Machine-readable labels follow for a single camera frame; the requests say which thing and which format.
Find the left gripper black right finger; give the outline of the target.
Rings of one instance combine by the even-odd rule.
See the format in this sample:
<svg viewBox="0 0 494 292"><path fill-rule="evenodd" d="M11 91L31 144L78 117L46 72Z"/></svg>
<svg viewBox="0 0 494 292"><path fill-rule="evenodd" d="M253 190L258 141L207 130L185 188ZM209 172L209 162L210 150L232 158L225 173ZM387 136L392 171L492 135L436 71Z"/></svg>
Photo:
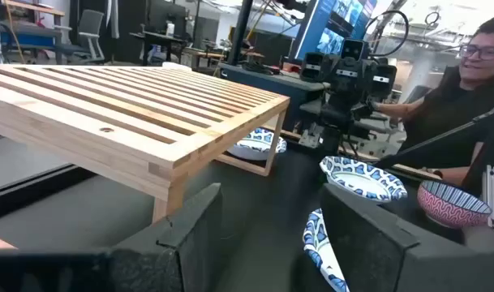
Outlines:
<svg viewBox="0 0 494 292"><path fill-rule="evenodd" d="M325 229L352 291L494 292L494 250L476 251L325 184Z"/></svg>

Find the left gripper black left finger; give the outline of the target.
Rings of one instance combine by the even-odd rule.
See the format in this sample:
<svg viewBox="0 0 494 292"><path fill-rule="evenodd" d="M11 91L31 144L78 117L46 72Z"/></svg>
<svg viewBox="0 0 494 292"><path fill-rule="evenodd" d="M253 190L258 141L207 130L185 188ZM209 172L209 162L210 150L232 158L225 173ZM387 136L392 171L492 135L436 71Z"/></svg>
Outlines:
<svg viewBox="0 0 494 292"><path fill-rule="evenodd" d="M110 269L114 289L208 290L221 256L221 223L221 185L213 183L116 246Z"/></svg>

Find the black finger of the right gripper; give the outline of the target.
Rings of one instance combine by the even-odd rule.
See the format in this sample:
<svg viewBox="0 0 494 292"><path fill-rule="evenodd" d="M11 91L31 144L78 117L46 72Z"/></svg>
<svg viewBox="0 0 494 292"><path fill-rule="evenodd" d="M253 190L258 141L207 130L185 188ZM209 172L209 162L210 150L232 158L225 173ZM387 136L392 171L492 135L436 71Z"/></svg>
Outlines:
<svg viewBox="0 0 494 292"><path fill-rule="evenodd" d="M299 72L299 78L306 82L320 82L323 80L321 73L323 53L306 53Z"/></svg>
<svg viewBox="0 0 494 292"><path fill-rule="evenodd" d="M393 65L376 65L370 88L372 100L384 100L391 94L396 74L397 68Z"/></svg>

